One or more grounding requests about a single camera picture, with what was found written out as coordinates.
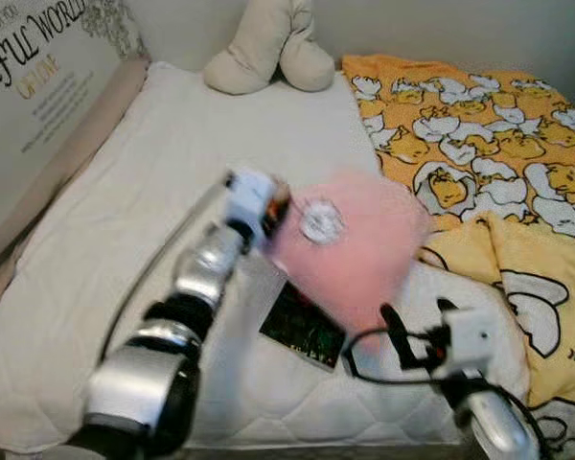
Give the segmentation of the yellow duck print blanket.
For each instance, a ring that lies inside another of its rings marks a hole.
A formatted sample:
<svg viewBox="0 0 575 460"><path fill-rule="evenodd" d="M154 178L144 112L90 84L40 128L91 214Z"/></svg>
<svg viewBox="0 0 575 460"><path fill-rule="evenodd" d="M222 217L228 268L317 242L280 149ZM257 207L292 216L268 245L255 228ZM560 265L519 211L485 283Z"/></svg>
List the yellow duck print blanket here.
<svg viewBox="0 0 575 460"><path fill-rule="evenodd" d="M521 71L340 61L385 178L435 220L425 262L497 289L530 372L525 403L575 459L575 104Z"/></svg>

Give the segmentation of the white quilted mattress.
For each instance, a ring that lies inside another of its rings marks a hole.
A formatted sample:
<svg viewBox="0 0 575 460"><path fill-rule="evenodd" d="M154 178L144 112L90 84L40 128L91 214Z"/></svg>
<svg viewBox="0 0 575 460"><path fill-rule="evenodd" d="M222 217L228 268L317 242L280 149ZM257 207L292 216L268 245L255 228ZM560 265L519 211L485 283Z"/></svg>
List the white quilted mattress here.
<svg viewBox="0 0 575 460"><path fill-rule="evenodd" d="M196 199L237 167L278 176L306 201L322 189L337 191L337 207L422 206L409 184L380 174L340 80L315 93L274 84L234 97L199 74L153 64L125 117L34 230L0 298L0 450L37 455L78 428L113 316L123 315L117 336L129 334L168 288L169 264L123 310L127 289ZM240 264L201 355L187 454L389 454L457 442L452 412L431 387L357 381L262 334L284 284L269 260Z"/></svg>

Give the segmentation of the dark picture book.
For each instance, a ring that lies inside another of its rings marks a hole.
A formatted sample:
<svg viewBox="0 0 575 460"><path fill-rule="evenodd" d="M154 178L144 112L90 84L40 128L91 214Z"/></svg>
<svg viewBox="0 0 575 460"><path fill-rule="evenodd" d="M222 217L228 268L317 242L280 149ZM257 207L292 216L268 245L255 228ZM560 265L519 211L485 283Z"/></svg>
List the dark picture book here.
<svg viewBox="0 0 575 460"><path fill-rule="evenodd" d="M340 325L291 282L276 293L260 334L328 372L334 371L346 342Z"/></svg>

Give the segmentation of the beige bed frame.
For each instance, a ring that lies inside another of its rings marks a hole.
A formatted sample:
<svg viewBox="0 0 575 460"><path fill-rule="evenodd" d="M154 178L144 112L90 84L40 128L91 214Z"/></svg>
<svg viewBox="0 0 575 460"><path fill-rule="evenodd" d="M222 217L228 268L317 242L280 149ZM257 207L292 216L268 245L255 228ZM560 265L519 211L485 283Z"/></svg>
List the beige bed frame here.
<svg viewBox="0 0 575 460"><path fill-rule="evenodd" d="M135 97L142 92L150 58L123 61L107 81L99 99L87 107L81 122L68 131L63 145L52 149L50 162L31 178L14 210L0 219L0 298L12 283L15 265L30 234L57 198L90 166L95 154L116 130Z"/></svg>

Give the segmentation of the pink sheep print pillow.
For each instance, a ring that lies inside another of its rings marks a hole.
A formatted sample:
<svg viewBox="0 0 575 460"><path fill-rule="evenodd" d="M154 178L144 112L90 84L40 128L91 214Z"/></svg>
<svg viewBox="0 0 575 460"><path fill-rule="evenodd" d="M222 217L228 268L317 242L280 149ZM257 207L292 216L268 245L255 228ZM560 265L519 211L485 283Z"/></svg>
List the pink sheep print pillow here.
<svg viewBox="0 0 575 460"><path fill-rule="evenodd" d="M292 194L268 258L345 333L383 326L431 216L406 185L340 171Z"/></svg>

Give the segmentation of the grey printed lettering headboard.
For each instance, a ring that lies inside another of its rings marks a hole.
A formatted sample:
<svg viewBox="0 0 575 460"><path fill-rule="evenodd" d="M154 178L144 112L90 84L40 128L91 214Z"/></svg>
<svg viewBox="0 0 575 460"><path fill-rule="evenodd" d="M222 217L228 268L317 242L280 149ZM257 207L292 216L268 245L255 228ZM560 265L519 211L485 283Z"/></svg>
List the grey printed lettering headboard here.
<svg viewBox="0 0 575 460"><path fill-rule="evenodd" d="M142 50L126 0L0 0L0 224Z"/></svg>

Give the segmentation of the beige plush toy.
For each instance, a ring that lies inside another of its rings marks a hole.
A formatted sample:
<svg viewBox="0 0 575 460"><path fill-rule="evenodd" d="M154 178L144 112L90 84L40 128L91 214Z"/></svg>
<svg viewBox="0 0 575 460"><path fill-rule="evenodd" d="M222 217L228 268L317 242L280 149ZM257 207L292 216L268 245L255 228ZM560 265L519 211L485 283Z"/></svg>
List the beige plush toy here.
<svg viewBox="0 0 575 460"><path fill-rule="evenodd" d="M251 95L275 73L305 92L332 86L335 58L315 39L314 0L245 1L234 38L201 75L223 95Z"/></svg>

